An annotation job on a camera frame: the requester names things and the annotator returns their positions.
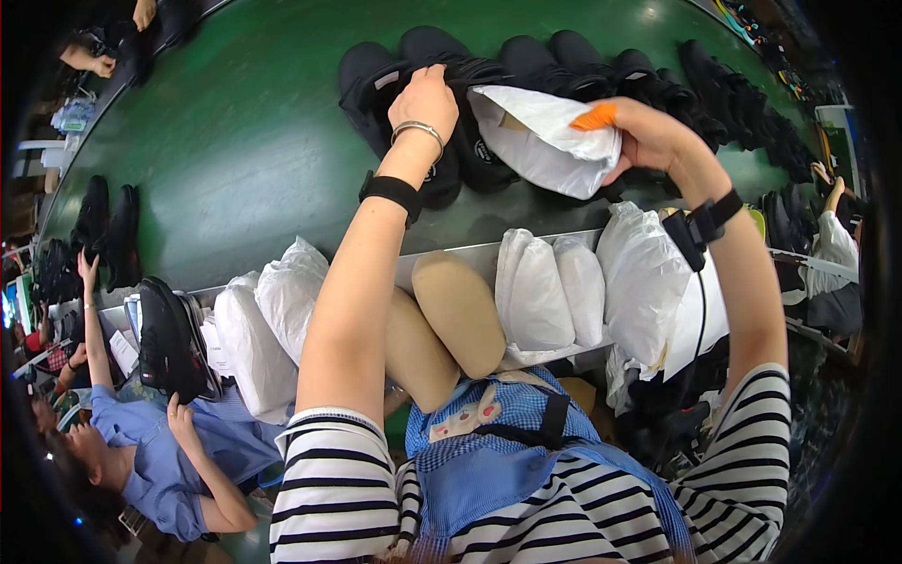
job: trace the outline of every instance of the striped shirt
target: striped shirt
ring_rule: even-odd
[[[702,564],[765,559],[787,501],[789,383],[763,365],[725,406],[701,465],[669,484]],[[285,481],[270,528],[273,562],[403,556],[416,540],[422,493],[415,461],[395,471],[371,420],[340,408],[296,414],[277,439]],[[561,458],[529,499],[470,523],[452,562],[632,563],[671,557],[650,488],[615,468]]]

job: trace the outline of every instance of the black and white striped sleeve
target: black and white striped sleeve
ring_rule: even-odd
[[[789,479],[784,366],[746,374],[724,407],[704,461],[670,485],[692,524],[700,562],[767,557],[783,525]]]
[[[394,465],[378,425],[347,409],[305,410],[276,445],[285,478],[272,512],[272,562],[369,561],[394,543]]]

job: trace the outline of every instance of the white shirt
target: white shirt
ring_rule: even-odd
[[[830,263],[840,264],[846,268],[858,271],[858,245],[855,239],[849,235],[842,226],[836,214],[825,211],[817,219],[820,233],[815,236],[811,256]],[[805,279],[805,288],[808,298],[811,299],[819,293],[839,290],[849,283],[849,280],[829,274],[814,268],[801,267],[805,271],[799,273]]]

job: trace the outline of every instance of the blue shirt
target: blue shirt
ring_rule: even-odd
[[[234,483],[256,476],[281,461],[273,439],[282,427],[256,420],[244,407],[236,387],[222,402],[191,402],[194,429],[204,452]],[[91,424],[110,447],[137,445],[125,501],[180,541],[208,532],[200,512],[200,496],[209,489],[175,440],[166,408],[151,402],[120,402],[112,390],[95,385],[91,392]]]

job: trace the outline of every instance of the bracelet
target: bracelet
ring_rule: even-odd
[[[416,121],[401,122],[397,127],[395,127],[394,131],[391,132],[391,145],[394,145],[394,142],[398,138],[400,132],[408,129],[409,127],[417,127],[418,129],[422,129],[423,131],[428,131],[432,134],[433,137],[436,138],[436,141],[438,141],[438,157],[436,157],[435,161],[432,164],[439,162],[442,158],[442,155],[445,154],[445,142],[442,141],[442,136],[439,135],[431,125],[426,125],[422,122]]]

